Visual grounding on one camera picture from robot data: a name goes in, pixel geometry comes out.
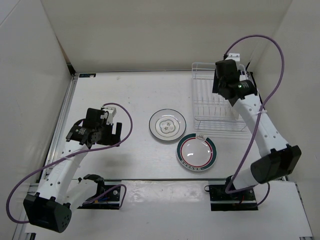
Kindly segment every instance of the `plate rim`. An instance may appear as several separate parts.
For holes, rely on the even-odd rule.
[[[157,137],[156,135],[154,135],[154,133],[151,131],[151,127],[150,127],[151,119],[153,118],[153,116],[154,116],[156,113],[158,113],[158,112],[160,112],[160,111],[162,111],[162,110],[171,110],[171,111],[174,111],[174,112],[180,114],[181,117],[183,118],[183,121],[184,121],[184,130],[183,130],[182,134],[181,134],[179,137],[177,137],[177,138],[175,138],[175,139],[171,139],[171,140],[164,140],[164,139],[161,139],[161,138]],[[156,111],[154,114],[152,114],[152,116],[151,116],[150,119],[149,119],[149,131],[150,131],[150,133],[152,134],[152,136],[154,136],[156,139],[158,139],[158,140],[160,140],[160,141],[172,142],[172,141],[178,140],[179,138],[181,138],[181,137],[185,134],[186,129],[187,129],[187,121],[186,121],[185,117],[184,117],[180,112],[178,112],[177,110],[174,110],[174,109],[171,109],[171,108],[163,108],[163,109],[160,109],[160,110]]]
[[[191,166],[189,163],[187,163],[186,161],[181,159],[181,156],[180,156],[180,151],[181,151],[181,147],[182,147],[183,143],[188,139],[196,138],[198,136],[205,137],[204,140],[208,141],[208,143],[212,147],[212,158],[211,158],[211,160],[209,161],[209,163],[207,165],[203,166],[203,169],[202,169],[202,167],[200,167],[201,168],[200,170],[198,169],[199,167]],[[216,162],[216,159],[217,159],[217,148],[216,148],[216,145],[214,144],[214,142],[209,137],[207,137],[207,136],[205,136],[203,134],[197,134],[197,133],[190,133],[188,135],[185,135],[182,139],[180,139],[180,141],[179,141],[179,143],[178,143],[178,145],[176,147],[175,153],[176,153],[176,156],[177,156],[179,162],[182,164],[182,166],[184,166],[185,168],[187,168],[187,169],[189,169],[191,171],[194,171],[194,172],[202,172],[202,171],[208,170],[209,168],[211,168],[214,165],[214,163]]]

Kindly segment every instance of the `white table surface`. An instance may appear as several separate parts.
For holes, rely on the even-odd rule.
[[[258,211],[211,211],[207,181],[123,181],[120,210],[78,209],[63,233],[32,226],[36,240],[299,240],[312,233],[292,182],[272,181]],[[267,186],[254,191],[261,200]]]
[[[210,137],[217,150],[214,166],[194,173],[177,160],[178,143],[162,144],[149,131],[149,119],[158,110],[174,109],[186,120],[185,134],[194,133],[192,73],[190,71],[97,73],[94,78],[79,78],[66,125],[59,141],[61,153],[65,137],[73,124],[86,116],[88,108],[102,104],[123,105],[133,119],[133,131],[120,147],[89,153],[74,178],[98,174],[105,179],[208,179],[226,178],[236,170],[249,139]],[[124,138],[130,128],[125,112],[117,108],[114,123],[121,122]],[[243,168],[260,158],[253,145]]]

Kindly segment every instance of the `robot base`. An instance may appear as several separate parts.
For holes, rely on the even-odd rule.
[[[224,184],[210,184],[211,211],[255,211],[258,210],[254,190],[248,189],[235,194],[227,194]]]
[[[115,185],[102,185],[100,186],[103,188],[102,192],[109,190],[110,188],[114,187]],[[107,200],[105,201],[97,201],[93,203],[89,203],[86,205],[82,205],[78,207],[78,209],[100,209],[100,210],[118,210],[119,203],[120,203],[120,195],[121,195],[121,187],[115,188],[113,191],[108,192],[105,197]]]

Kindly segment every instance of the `dish rack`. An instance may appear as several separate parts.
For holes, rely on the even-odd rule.
[[[198,132],[223,135],[248,134],[242,117],[217,93],[212,93],[216,65],[194,62],[192,64],[192,94],[194,129]],[[251,80],[245,66],[239,65],[240,80]]]

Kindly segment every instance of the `plate with red stripe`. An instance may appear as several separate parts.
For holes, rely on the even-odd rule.
[[[187,169],[200,172],[213,166],[217,157],[215,144],[202,134],[188,134],[178,143],[176,155]]]

